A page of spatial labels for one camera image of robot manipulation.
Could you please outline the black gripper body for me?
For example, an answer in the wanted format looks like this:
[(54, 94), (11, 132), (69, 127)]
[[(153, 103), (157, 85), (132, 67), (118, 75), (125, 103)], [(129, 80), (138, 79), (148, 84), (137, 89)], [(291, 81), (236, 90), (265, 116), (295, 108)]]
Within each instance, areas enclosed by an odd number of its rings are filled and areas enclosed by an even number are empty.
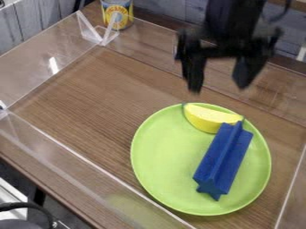
[(249, 64), (265, 64), (276, 53), (276, 46), (284, 35), (279, 26), (260, 25), (249, 38), (217, 38), (202, 28), (182, 29), (177, 33), (176, 59), (182, 64), (192, 58), (237, 58)]

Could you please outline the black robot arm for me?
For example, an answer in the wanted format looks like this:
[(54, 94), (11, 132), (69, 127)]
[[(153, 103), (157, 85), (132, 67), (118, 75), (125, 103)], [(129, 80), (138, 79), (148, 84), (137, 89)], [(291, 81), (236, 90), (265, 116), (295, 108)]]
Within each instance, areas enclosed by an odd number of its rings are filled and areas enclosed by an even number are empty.
[(201, 92), (212, 58), (233, 58), (237, 87), (252, 85), (284, 35), (276, 22), (285, 14), (267, 18), (265, 5), (267, 0), (209, 0), (201, 26), (177, 33), (176, 59), (192, 92)]

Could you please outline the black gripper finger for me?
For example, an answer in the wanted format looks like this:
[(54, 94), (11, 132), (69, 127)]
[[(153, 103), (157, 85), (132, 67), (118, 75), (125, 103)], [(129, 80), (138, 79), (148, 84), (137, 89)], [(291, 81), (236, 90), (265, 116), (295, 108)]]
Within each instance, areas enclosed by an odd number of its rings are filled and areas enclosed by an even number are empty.
[(204, 86), (208, 59), (200, 55), (186, 56), (181, 63), (188, 89), (192, 93), (198, 94)]
[(240, 89), (247, 89), (267, 66), (269, 55), (237, 55), (233, 69), (233, 81)]

